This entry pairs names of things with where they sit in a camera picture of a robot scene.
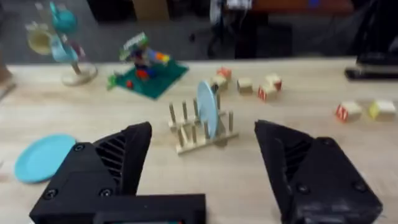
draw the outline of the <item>wooden table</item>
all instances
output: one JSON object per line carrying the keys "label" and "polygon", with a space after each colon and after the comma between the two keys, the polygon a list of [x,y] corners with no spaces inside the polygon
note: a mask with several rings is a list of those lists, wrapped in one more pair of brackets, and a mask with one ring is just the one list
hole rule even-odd
{"label": "wooden table", "polygon": [[[99,66],[99,77],[81,87],[61,84],[66,66],[10,66],[18,87],[0,102],[0,220],[27,224],[28,213],[46,186],[27,185],[13,174],[18,155],[31,142],[52,133],[68,133],[79,141],[95,141],[130,124],[150,121],[153,137],[138,194],[206,193],[211,224],[279,223],[280,213],[267,177],[254,122],[266,119],[337,140],[384,204],[378,223],[398,223],[398,121],[377,123],[363,116],[342,124],[333,116],[343,100],[398,100],[396,83],[349,83],[343,75],[354,60],[276,60],[188,63],[191,70],[157,101],[120,88],[106,91],[106,79],[127,65]],[[240,136],[221,150],[207,147],[178,156],[177,139],[169,131],[169,102],[195,96],[196,86],[220,66],[233,70],[233,82],[221,107],[234,110]],[[240,96],[238,77],[257,85],[277,72],[283,92],[272,103]]]}
{"label": "wooden table", "polygon": [[314,0],[253,0],[252,11],[268,13],[300,14],[351,14],[354,11],[351,0],[317,0],[317,6],[309,2]]}

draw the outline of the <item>cardboard box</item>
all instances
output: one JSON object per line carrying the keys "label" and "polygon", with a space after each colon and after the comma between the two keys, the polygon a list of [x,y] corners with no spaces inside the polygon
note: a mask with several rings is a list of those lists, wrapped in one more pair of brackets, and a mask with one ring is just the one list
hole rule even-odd
{"label": "cardboard box", "polygon": [[167,0],[132,0],[138,21],[168,21]]}

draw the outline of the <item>yellow cup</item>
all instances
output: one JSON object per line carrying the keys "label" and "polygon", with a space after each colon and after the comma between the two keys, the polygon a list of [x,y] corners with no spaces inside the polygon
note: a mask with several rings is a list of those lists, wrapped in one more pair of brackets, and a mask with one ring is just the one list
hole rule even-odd
{"label": "yellow cup", "polygon": [[51,54],[51,34],[46,30],[35,29],[29,31],[27,35],[29,47],[41,55]]}

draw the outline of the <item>green lego baseplate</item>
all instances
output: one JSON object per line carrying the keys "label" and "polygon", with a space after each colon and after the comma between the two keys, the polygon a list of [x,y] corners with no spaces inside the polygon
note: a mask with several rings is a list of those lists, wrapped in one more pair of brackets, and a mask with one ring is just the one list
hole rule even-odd
{"label": "green lego baseplate", "polygon": [[[170,60],[167,65],[155,64],[152,68],[156,73],[154,78],[141,80],[136,76],[136,68],[133,67],[126,73],[118,75],[115,84],[156,100],[173,82],[181,78],[189,70],[188,67],[179,65],[175,60]],[[132,88],[127,87],[128,81],[132,81]]]}

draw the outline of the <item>lego figure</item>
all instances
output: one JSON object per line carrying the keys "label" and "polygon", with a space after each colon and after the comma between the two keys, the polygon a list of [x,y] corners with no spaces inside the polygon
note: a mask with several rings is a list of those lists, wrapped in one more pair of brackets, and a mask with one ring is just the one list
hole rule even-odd
{"label": "lego figure", "polygon": [[167,65],[170,57],[149,48],[145,33],[140,33],[123,46],[120,59],[124,61],[132,60],[136,66],[137,77],[141,80],[146,80],[156,77],[156,73],[152,68],[153,63]]}

